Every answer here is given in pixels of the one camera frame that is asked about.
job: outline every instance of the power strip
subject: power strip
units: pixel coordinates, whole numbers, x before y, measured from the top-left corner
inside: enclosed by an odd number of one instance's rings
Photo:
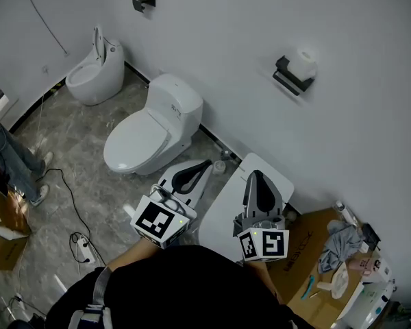
[[[87,238],[79,238],[77,240],[77,246],[80,248],[81,253],[84,256],[84,259],[89,260],[89,262],[87,262],[89,265],[96,262],[96,256],[93,254],[93,250]]]

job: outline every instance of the gray tile floor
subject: gray tile floor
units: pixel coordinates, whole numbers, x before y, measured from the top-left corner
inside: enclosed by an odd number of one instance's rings
[[[123,204],[137,207],[141,196],[149,192],[167,168],[146,177],[120,175],[110,171],[103,161],[103,146],[109,133],[124,118],[143,108],[146,98],[145,84],[129,70],[125,71],[123,90],[97,106],[81,105],[66,87],[62,87],[44,103],[38,133],[41,108],[15,133],[29,148],[38,149],[40,157],[48,151],[54,152],[51,167],[63,170],[77,209],[89,225],[92,241],[105,261],[117,257],[138,240],[129,225],[129,216],[122,209]],[[192,146],[171,164],[207,158],[218,160],[219,150],[212,140],[198,131],[192,138]],[[235,169],[235,164],[227,162],[224,175],[211,176],[197,206],[199,220],[192,225],[190,235],[184,237],[184,243],[195,242],[199,221]],[[74,231],[86,233],[86,229],[75,214],[60,172],[48,172],[43,182],[51,190],[39,207],[28,206],[33,234],[21,261],[20,276],[19,263],[14,271],[0,271],[0,305],[3,307],[1,297],[8,301],[19,291],[24,300],[47,312],[63,294],[58,279],[66,288],[79,280],[77,263],[69,249],[69,235]],[[93,268],[81,265],[80,272],[84,275]],[[22,311],[18,304],[13,305],[12,312],[21,319],[32,315],[30,310]],[[11,318],[9,312],[5,317]]]

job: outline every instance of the smart toilet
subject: smart toilet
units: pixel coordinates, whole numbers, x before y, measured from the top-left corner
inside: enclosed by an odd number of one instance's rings
[[[84,105],[97,105],[122,89],[125,59],[117,40],[106,40],[100,25],[93,33],[93,48],[66,77],[70,93]]]
[[[103,150],[105,163],[118,173],[157,171],[190,147],[202,110],[202,98],[187,83],[171,74],[155,78],[145,107],[109,135]]]

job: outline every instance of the toilet lid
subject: toilet lid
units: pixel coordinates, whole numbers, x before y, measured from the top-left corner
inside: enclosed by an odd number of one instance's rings
[[[103,40],[102,27],[96,25],[95,31],[93,32],[93,51],[95,53],[95,58],[99,61],[99,64],[105,62],[105,42]]]
[[[146,110],[131,114],[109,135],[103,158],[113,171],[133,172],[158,155],[169,133]]]

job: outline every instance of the jeans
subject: jeans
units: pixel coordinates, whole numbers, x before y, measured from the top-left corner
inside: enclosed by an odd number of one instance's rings
[[[0,168],[10,176],[9,184],[15,186],[31,201],[40,197],[32,177],[39,178],[46,164],[37,159],[30,150],[20,144],[14,136],[0,124]]]

